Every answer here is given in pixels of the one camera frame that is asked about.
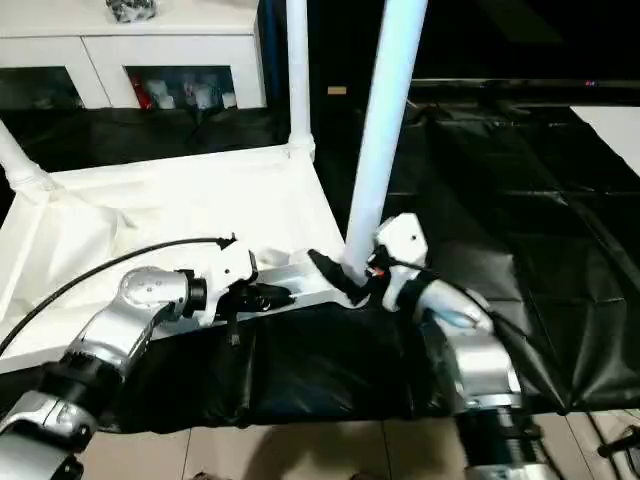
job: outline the black tablecloth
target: black tablecloth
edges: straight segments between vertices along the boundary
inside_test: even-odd
[[[286,118],[225,112],[0,114],[49,170],[286,141]],[[345,228],[361,112],[323,123],[316,169]],[[6,209],[11,195],[1,194]],[[488,298],[536,411],[637,407],[640,179],[567,108],[430,107],[403,128],[385,216],[415,212],[430,266]],[[425,324],[336,305],[154,342],[103,419],[108,430],[446,415]],[[0,376],[5,411],[39,376]]]

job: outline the white tabletop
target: white tabletop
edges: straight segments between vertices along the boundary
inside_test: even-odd
[[[572,107],[640,175],[640,108]]]
[[[120,24],[105,0],[0,0],[0,38],[251,35],[259,0],[156,0],[158,15]]]

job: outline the white cabinet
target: white cabinet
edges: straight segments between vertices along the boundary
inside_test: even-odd
[[[249,35],[118,36],[84,40],[111,105],[137,107],[127,67],[228,67],[239,108],[265,105],[256,37]]]
[[[82,39],[78,37],[0,38],[0,81],[3,78],[3,69],[7,73],[9,70],[43,67],[65,69],[86,108],[111,106]],[[32,76],[38,77],[39,72],[33,72]],[[12,77],[21,81],[23,76],[13,75]]]
[[[131,71],[146,69],[157,84],[166,73],[158,67],[175,67],[174,84],[191,69],[206,85],[225,84],[239,108],[263,107],[257,8],[258,0],[158,0],[155,18],[119,24],[105,0],[2,0],[0,81],[2,69],[64,67],[86,108],[135,108]]]

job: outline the white pvc pole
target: white pvc pole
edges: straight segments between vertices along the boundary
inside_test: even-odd
[[[428,0],[387,0],[369,95],[343,269],[362,284],[380,225]]]
[[[307,0],[287,0],[287,49],[292,149],[314,150],[309,94],[309,40]]]
[[[9,185],[20,190],[28,185],[41,183],[47,174],[32,162],[18,145],[11,132],[0,120],[0,165],[4,168]]]

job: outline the tile floor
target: tile floor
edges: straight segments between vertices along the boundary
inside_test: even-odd
[[[596,420],[608,440],[640,424],[625,412]],[[584,415],[540,415],[537,422],[567,479],[614,479]],[[362,471],[393,480],[464,478],[464,454],[448,419],[100,434],[82,461],[86,480],[187,480],[201,471],[231,480],[347,480]],[[625,480],[635,478],[623,458],[618,465]]]

